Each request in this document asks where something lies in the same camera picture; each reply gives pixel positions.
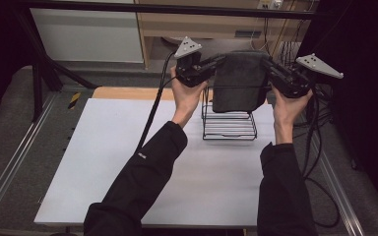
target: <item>gray cloth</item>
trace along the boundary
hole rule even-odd
[[[269,55],[263,51],[232,51],[217,65],[213,111],[252,112],[266,100],[268,81],[261,66]]]

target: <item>floor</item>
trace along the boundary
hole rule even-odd
[[[199,39],[199,41],[204,45],[202,50],[204,58],[218,52],[250,49],[248,40]],[[116,65],[119,67],[111,68],[112,70],[106,68],[87,70],[86,67],[76,69],[77,73],[85,79],[102,86],[155,88],[158,86],[164,59],[175,47],[156,38],[149,70],[145,70],[141,65],[137,67]],[[171,60],[168,67],[174,64],[175,61]],[[33,235],[49,235],[65,230],[65,228],[53,228],[33,223],[39,201],[51,183],[87,98],[93,93],[91,89],[81,88],[67,78],[62,79],[65,87],[61,92],[47,93],[55,97],[54,105],[0,201],[0,235],[30,235],[31,232],[35,232]],[[70,100],[76,92],[80,92],[81,97],[74,109],[68,109]],[[268,99],[272,102],[271,94],[268,94]],[[0,176],[32,124],[32,101],[31,71],[21,70],[14,76],[0,106]],[[299,136],[294,141],[299,163],[303,163],[302,156],[306,152],[304,145],[306,136],[300,136],[305,131],[306,129],[302,128],[295,130],[295,134]],[[333,165],[365,235],[378,235],[377,192],[364,172],[351,168],[347,147],[335,123],[328,122],[322,127],[322,141],[324,152]],[[320,167],[315,169],[312,177],[328,189],[326,177]],[[312,183],[307,184],[316,221],[333,222],[336,211],[330,199]],[[72,230],[82,231],[80,227],[72,228]],[[318,231],[321,235],[348,235],[346,225],[342,220],[332,228],[318,226]],[[250,230],[248,235],[255,235],[254,229]]]

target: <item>metal rail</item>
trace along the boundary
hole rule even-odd
[[[301,120],[304,122],[306,119],[301,115]],[[318,152],[318,147],[320,140],[317,134],[312,136],[311,144],[315,154]],[[330,158],[325,153],[324,149],[321,149],[321,158],[319,166],[321,171],[327,181],[327,185],[330,188],[330,192],[333,195],[334,200],[337,202],[340,214],[343,218],[343,223],[345,224],[348,235],[350,236],[363,236],[364,231],[361,227],[360,221],[357,218],[354,210],[352,209],[351,203],[347,197],[346,191],[343,188],[333,166],[329,160]]]
[[[32,143],[41,129],[45,119],[47,118],[55,99],[58,97],[57,92],[53,92],[45,101],[43,112],[36,122],[32,123],[11,160],[9,161],[7,167],[0,177],[0,202],[3,199],[6,191],[8,190],[14,176],[17,174],[18,169],[23,163]]]

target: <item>white cabinet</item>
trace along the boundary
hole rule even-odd
[[[134,3],[133,0],[98,2]],[[143,63],[135,13],[46,9],[31,12],[47,54],[53,60]]]

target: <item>controller cable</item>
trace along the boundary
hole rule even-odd
[[[156,112],[158,111],[158,104],[160,103],[160,99],[161,99],[163,89],[165,88],[165,86],[167,86],[167,84],[169,84],[172,80],[174,80],[176,78],[176,77],[174,77],[174,78],[171,78],[170,80],[168,80],[166,83],[164,82],[165,72],[167,70],[168,62],[170,61],[171,56],[174,55],[175,53],[176,53],[175,51],[170,52],[170,54],[168,54],[167,58],[164,61],[164,65],[163,65],[162,72],[161,72],[161,80],[160,80],[160,84],[158,86],[158,92],[157,92],[156,100],[155,100],[155,103],[153,104],[152,111],[150,112],[149,119],[147,120],[146,127],[144,128],[143,135],[141,136],[140,141],[139,141],[137,148],[136,148],[134,153],[137,153],[137,151],[143,147],[144,141],[146,140],[146,137],[147,137],[147,134],[149,133],[150,127],[152,126],[153,120],[155,119]]]
[[[303,169],[302,169],[302,176],[303,176],[304,181],[309,181],[309,182],[313,183],[315,186],[317,186],[319,189],[321,189],[324,192],[324,194],[328,196],[328,198],[331,200],[331,202],[334,204],[334,207],[336,208],[336,219],[333,223],[323,224],[323,223],[317,222],[315,220],[314,220],[314,223],[318,226],[321,226],[321,227],[333,228],[333,227],[337,226],[338,223],[340,222],[340,217],[341,217],[340,216],[340,208],[339,208],[337,202],[335,201],[333,195],[327,189],[325,189],[320,183],[318,183],[316,180],[309,177],[310,174],[312,173],[312,171],[315,169],[316,165],[318,164],[320,158],[321,158],[321,150],[322,150],[321,131],[320,131],[320,127],[318,125],[319,109],[320,109],[319,102],[320,101],[319,101],[318,93],[316,92],[315,88],[312,89],[312,92],[314,94],[314,96],[311,98],[311,100],[313,101],[313,104],[310,104],[310,107],[309,107],[310,109],[308,109],[307,112],[309,112],[312,109],[314,109],[314,111],[313,111],[313,114],[312,114],[312,120],[309,123],[309,130],[308,130],[308,134],[307,134],[307,138],[306,138],[306,153],[305,153],[305,160],[304,160]],[[308,162],[309,162],[310,146],[311,146],[312,136],[314,134],[314,131],[316,131],[317,138],[319,140],[319,145],[318,145],[317,155],[315,157],[315,160],[312,163],[310,169],[307,171],[307,166],[308,166]]]

